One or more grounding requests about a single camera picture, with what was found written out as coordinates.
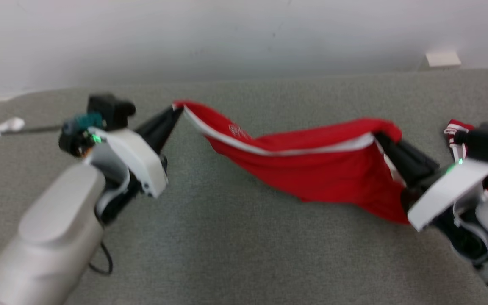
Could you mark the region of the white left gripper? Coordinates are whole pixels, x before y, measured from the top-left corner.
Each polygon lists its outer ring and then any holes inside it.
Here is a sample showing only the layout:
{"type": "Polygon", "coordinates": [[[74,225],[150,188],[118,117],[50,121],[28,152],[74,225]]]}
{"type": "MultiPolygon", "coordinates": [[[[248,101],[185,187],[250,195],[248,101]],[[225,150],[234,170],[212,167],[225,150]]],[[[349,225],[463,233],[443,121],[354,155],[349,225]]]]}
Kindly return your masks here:
{"type": "Polygon", "coordinates": [[[136,129],[105,131],[96,127],[62,127],[63,150],[119,182],[134,175],[146,195],[158,198],[168,185],[161,153],[183,108],[168,107],[136,129]]]}

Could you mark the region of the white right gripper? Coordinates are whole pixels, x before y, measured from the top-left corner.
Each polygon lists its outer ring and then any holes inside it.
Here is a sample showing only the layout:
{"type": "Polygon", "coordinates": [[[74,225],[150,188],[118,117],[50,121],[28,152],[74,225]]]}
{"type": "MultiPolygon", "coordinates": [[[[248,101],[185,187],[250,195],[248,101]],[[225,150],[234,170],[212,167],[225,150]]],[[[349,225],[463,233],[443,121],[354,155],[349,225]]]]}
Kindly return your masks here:
{"type": "MultiPolygon", "coordinates": [[[[432,175],[440,167],[404,139],[394,141],[385,133],[376,133],[374,137],[407,185],[414,185],[420,178],[432,175]]],[[[484,193],[482,182],[486,176],[488,163],[474,159],[463,160],[439,178],[409,209],[409,222],[415,230],[421,232],[446,210],[453,212],[453,205],[463,201],[463,198],[477,197],[480,200],[484,193]]],[[[484,205],[487,206],[482,208],[487,210],[484,215],[488,215],[488,204],[484,205]]],[[[482,221],[488,232],[488,216],[484,216],[482,221]]]]}

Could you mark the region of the red garment with white band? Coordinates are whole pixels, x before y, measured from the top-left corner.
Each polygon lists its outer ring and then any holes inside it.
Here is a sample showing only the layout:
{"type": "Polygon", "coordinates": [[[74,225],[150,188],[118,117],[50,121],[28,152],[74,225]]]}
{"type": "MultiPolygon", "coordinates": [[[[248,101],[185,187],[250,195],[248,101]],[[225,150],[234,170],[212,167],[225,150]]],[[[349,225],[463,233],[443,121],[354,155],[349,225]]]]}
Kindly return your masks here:
{"type": "Polygon", "coordinates": [[[404,185],[393,178],[375,138],[402,139],[389,120],[365,117],[254,138],[204,104],[180,100],[172,106],[188,116],[213,150],[274,189],[304,202],[348,203],[409,224],[400,199],[404,185]]]}

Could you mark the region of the white wall box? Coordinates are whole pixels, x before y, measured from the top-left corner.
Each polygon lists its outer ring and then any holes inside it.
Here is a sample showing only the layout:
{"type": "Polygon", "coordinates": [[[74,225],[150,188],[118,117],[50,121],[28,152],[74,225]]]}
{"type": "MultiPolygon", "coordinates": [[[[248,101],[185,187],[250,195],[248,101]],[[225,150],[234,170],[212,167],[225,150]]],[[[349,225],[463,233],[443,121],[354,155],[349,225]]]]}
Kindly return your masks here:
{"type": "Polygon", "coordinates": [[[459,68],[462,64],[455,51],[426,53],[425,58],[429,69],[459,68]]]}

